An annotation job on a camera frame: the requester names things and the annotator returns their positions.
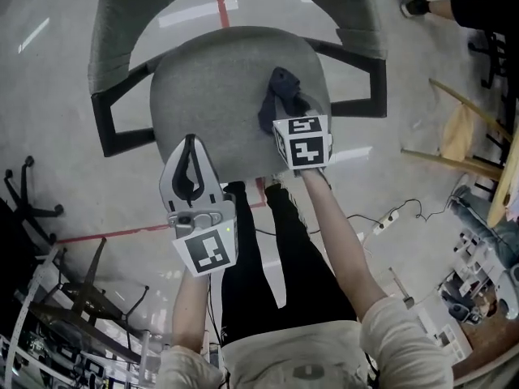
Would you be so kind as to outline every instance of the concrete floor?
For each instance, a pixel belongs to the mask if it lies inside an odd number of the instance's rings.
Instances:
[[[172,13],[216,0],[178,0],[147,27],[131,57],[135,66],[184,41],[218,29],[214,14],[164,26]],[[335,24],[307,0],[228,0],[229,21],[236,25],[281,28],[300,36],[339,42]],[[471,31],[447,20],[427,16],[407,20],[400,0],[375,0],[388,43],[388,117],[334,118],[335,151],[353,150],[360,157],[342,161],[328,171],[346,215],[381,218],[407,199],[419,199],[422,212],[444,208],[460,174],[401,156],[401,147],[434,152],[442,125],[456,102],[428,83],[436,78],[489,111],[496,111],[498,92],[479,86],[481,65],[466,43]],[[61,203],[66,214],[42,224],[60,238],[82,237],[165,223],[158,191],[163,164],[155,144],[113,158],[104,158],[88,94],[87,66],[97,0],[0,0],[0,163],[19,177],[25,156],[36,164],[29,177],[29,194],[38,207]],[[332,100],[365,96],[367,74],[323,59]],[[118,130],[149,126],[149,84],[144,80],[114,107]],[[476,143],[475,148],[486,148]],[[288,185],[307,219],[316,227],[300,180]],[[258,199],[250,185],[251,199]],[[0,195],[12,204],[4,187]],[[449,213],[427,223],[415,219],[416,203],[400,210],[400,219],[380,236],[370,236],[366,248],[373,273],[382,277],[393,267],[415,301],[423,299],[449,273],[452,248],[461,225]],[[254,210],[258,228],[273,232],[266,207]],[[352,219],[360,233],[373,224]],[[178,289],[182,263],[169,243],[169,230],[137,233],[108,240],[97,285],[112,301],[129,309],[143,291],[151,290],[132,322],[166,336]],[[313,237],[322,248],[320,236]],[[258,234],[265,271],[280,305],[283,282],[272,237]],[[78,277],[88,269],[99,240],[68,246],[66,264]],[[219,314],[219,293],[214,293]]]

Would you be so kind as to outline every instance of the chair wheel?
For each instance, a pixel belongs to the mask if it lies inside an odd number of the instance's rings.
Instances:
[[[34,159],[32,158],[32,156],[27,156],[27,158],[25,159],[25,164],[27,165],[27,167],[32,167],[32,165],[34,165]]]

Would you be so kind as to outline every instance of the person's leg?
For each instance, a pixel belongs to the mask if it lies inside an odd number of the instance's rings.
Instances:
[[[444,19],[454,20],[464,28],[499,31],[503,23],[499,11],[502,3],[496,0],[411,0],[402,3],[405,17],[416,17],[432,13]]]
[[[448,207],[461,222],[488,247],[506,268],[519,259],[519,226],[503,218],[493,229],[488,228],[487,217],[490,202],[474,196],[468,186],[460,186],[453,192],[454,200]]]
[[[222,345],[278,328],[277,304],[264,275],[245,184],[230,183],[224,191],[236,198],[238,261],[225,269],[221,283]]]
[[[272,209],[286,287],[286,307],[281,309],[284,328],[335,320],[355,320],[353,307],[331,269],[308,236],[298,209],[281,184],[265,189]]]

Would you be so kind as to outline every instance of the office chair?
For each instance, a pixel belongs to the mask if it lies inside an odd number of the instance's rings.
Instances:
[[[173,1],[99,0],[88,81],[105,156],[156,141],[166,162],[192,133],[211,152],[221,182],[285,170],[272,137],[257,122],[276,66],[300,79],[311,107],[328,115],[330,123],[331,117],[386,116],[386,49],[374,0],[312,0],[337,24],[341,45],[276,28],[230,27],[198,36],[130,71],[139,36]],[[318,53],[366,71],[370,97],[330,102]],[[112,105],[150,75],[153,128],[116,131]]]
[[[34,159],[32,156],[28,156],[25,159],[25,163],[22,166],[22,181],[20,187],[20,194],[16,193],[14,187],[11,185],[10,179],[13,177],[13,171],[8,169],[6,170],[6,176],[3,181],[6,183],[7,189],[13,200],[15,201],[16,209],[14,210],[15,218],[17,218],[20,222],[26,220],[37,233],[47,242],[49,245],[52,245],[56,242],[56,235],[51,233],[47,235],[47,233],[43,230],[40,224],[36,221],[37,217],[58,217],[63,213],[63,206],[61,204],[57,204],[54,207],[53,211],[48,211],[45,209],[39,209],[31,206],[28,201],[27,194],[27,167],[32,167],[34,165]]]

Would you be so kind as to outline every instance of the sneaker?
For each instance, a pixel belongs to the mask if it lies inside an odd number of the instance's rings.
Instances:
[[[281,185],[281,188],[285,187],[283,185],[282,173],[273,174],[272,176],[263,177],[264,190],[268,189],[270,186],[275,186],[275,185]]]
[[[407,17],[423,16],[429,13],[429,2],[427,0],[411,0],[400,5],[402,14]]]

